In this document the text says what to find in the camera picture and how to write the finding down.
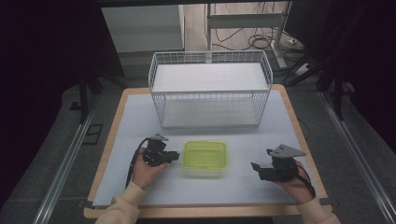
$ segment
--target sleeve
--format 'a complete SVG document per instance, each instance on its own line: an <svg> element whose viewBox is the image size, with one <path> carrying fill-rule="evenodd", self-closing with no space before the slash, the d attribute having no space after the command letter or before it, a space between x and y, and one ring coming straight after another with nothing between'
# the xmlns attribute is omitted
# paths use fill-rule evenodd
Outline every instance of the sleeve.
<svg viewBox="0 0 396 224"><path fill-rule="evenodd" d="M341 223L334 213L326 213L317 199L297 205L305 224L338 224Z"/></svg>
<svg viewBox="0 0 396 224"><path fill-rule="evenodd" d="M133 182L129 182L128 187L121 195L114 196L111 205L96 220L96 224L123 224L136 223L139 216L137 208L140 201L145 196L145 191Z"/></svg>

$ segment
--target gray floor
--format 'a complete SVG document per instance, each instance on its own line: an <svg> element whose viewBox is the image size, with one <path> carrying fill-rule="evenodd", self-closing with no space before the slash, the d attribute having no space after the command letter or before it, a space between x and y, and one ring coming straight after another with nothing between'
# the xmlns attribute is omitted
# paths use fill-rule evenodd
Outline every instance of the gray floor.
<svg viewBox="0 0 396 224"><path fill-rule="evenodd" d="M271 66L278 70L274 55L267 51ZM299 55L290 55L293 60ZM147 73L151 52L124 53L120 55L125 71L122 80L133 87L147 87ZM282 72L275 72L274 83L285 78ZM334 213L343 223L387 223L372 192L366 183L335 128L321 97L315 90L317 77L287 88L294 111L301 121L308 146L318 167L325 189L332 201ZM91 189L106 137L116 112L122 89L101 79L104 92L92 118L92 124L102 124L99 141L86 136L67 177L61 196L56 203L49 223L93 223L83 216L81 204ZM78 88L64 93L63 107L54 122L35 160L26 171L19 185L14 189L0 213L0 223L32 223L50 183L78 129L79 112L70 111L73 102L79 100ZM361 152L374 173L389 194L396 199L396 156L371 126L356 111L348 96L343 98L345 123L361 148ZM268 218L232 219L180 219L139 220L139 223L302 223L298 216Z"/></svg>

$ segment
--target metal leg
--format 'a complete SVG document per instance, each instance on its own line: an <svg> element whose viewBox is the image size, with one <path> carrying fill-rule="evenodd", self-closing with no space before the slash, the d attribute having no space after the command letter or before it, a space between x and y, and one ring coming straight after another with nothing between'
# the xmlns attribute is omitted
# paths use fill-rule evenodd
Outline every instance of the metal leg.
<svg viewBox="0 0 396 224"><path fill-rule="evenodd" d="M275 54L276 61L277 61L277 64L279 64L280 69L287 68L285 60L283 59L282 53L280 52L280 49L279 49L279 41L280 41L280 37L282 36L283 29L285 28L285 25L286 25L286 19L288 18L288 15L289 15L290 4L291 4L291 2L288 2L285 5L285 8L283 9L282 16L280 18L280 24L279 24L277 32L276 32L276 38L275 38L274 42L271 43L271 48Z"/></svg>
<svg viewBox="0 0 396 224"><path fill-rule="evenodd" d="M206 49L212 50L212 22L210 15L210 4L207 4L206 12Z"/></svg>

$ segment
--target white wire basket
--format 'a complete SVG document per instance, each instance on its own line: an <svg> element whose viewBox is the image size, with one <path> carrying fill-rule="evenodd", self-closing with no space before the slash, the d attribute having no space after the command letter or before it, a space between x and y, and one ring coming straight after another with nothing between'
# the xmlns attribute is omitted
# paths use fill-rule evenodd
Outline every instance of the white wire basket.
<svg viewBox="0 0 396 224"><path fill-rule="evenodd" d="M259 126L273 73L265 52L157 52L148 85L163 128Z"/></svg>

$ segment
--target hand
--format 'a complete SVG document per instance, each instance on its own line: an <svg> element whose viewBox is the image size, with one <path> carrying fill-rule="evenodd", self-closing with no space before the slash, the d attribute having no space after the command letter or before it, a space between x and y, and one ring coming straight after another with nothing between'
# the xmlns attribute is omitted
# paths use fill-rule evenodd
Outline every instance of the hand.
<svg viewBox="0 0 396 224"><path fill-rule="evenodd" d="M299 161L296 162L297 165L299 166L298 167L299 175L302 176L304 179L308 180L309 179L308 175L301 168L303 167L303 165ZM291 181L287 181L287 182L274 181L274 183L282 187L289 194L289 196L292 199L294 199L294 201L297 202L297 204L308 203L314 199L311 192L308 190L308 187L301 180L297 178L293 178Z"/></svg>
<svg viewBox="0 0 396 224"><path fill-rule="evenodd" d="M134 163L134 171L132 174L132 182L134 182L139 188L145 189L150 185L157 174L168 167L169 163L163 163L160 166L152 167L143 161L144 147L139 149L139 154L137 155L136 162Z"/></svg>

